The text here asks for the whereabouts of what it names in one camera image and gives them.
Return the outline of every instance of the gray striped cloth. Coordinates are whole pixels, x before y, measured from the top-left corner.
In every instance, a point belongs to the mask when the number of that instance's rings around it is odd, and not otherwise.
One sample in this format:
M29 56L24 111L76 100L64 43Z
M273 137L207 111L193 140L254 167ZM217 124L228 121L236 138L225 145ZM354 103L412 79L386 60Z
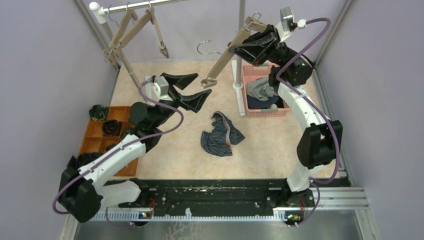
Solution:
M259 78L247 84L247 95L261 101L266 101L274 96L274 88L268 83L268 77Z
M215 121L212 122L214 128L212 132L203 131L201 133L200 145L209 154L218 157L232 156L230 146L241 143L245 136L222 112L214 112L213 118L215 118Z

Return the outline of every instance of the cable connector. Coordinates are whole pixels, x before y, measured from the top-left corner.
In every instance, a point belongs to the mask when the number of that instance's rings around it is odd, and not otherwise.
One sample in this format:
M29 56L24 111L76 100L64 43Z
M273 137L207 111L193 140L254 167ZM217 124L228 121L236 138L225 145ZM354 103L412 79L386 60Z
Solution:
M305 29L306 28L306 19L300 19L297 22L297 28L298 29Z

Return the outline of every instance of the brown compartment box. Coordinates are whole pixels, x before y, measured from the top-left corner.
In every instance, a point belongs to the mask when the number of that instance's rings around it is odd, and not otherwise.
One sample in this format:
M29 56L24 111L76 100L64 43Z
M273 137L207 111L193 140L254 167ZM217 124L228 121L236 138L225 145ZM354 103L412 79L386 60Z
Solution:
M106 120L117 120L122 122L122 128L119 135L121 136L122 133L126 131L127 127L133 127L133 125L128 122L129 117L129 106L110 106ZM119 136L103 136L102 125L104 122L105 121L93 121L91 118L89 119L87 128L85 130L84 139L82 140L81 148L79 149L79 154L93 152L104 154L106 153L107 146L119 143ZM139 159L134 159L128 163L127 166L119 170L115 176L135 177L138 163Z

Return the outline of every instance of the plastic basket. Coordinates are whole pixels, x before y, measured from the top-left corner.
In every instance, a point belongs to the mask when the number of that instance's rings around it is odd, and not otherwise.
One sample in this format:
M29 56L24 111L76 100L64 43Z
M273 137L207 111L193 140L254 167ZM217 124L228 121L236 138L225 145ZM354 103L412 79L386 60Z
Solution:
M249 109L246 89L248 83L257 79L267 77L271 72L272 65L269 66L243 66L242 81L243 81L243 98L244 107L246 108L246 116L249 118L261 118L261 117L282 117L290 111L289 105L283 100L284 108L275 109Z

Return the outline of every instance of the white wall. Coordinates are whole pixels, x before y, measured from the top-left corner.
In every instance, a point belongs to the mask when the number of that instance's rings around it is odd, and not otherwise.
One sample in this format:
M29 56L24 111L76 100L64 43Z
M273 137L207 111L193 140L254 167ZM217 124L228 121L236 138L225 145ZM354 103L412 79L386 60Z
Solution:
M327 17L336 21L346 0L247 0L245 15L251 16L254 12L262 13L260 21L276 25L280 21L280 9L290 6L297 20ZM109 5L126 5L127 0L98 0L102 7ZM217 60L219 55L200 55L196 51L197 45L206 40L211 40L201 46L202 51L223 52L227 44L236 36L239 26L239 1L238 0L188 0L154 7L157 22L163 40L169 49L171 60ZM137 9L138 16L142 16L145 8ZM113 13L110 17L121 21L123 13ZM116 24L106 17L112 31ZM316 23L305 30L299 30L286 42L290 48L300 51L322 29L324 23ZM306 52L312 60L324 44L325 38L315 44ZM159 52L159 40L155 27L147 24L141 32L125 47L124 52L130 62L166 61Z
M320 72L383 240L423 239L424 1L357 1Z
M61 173L115 72L71 0L2 0L0 33L0 239L55 240Z

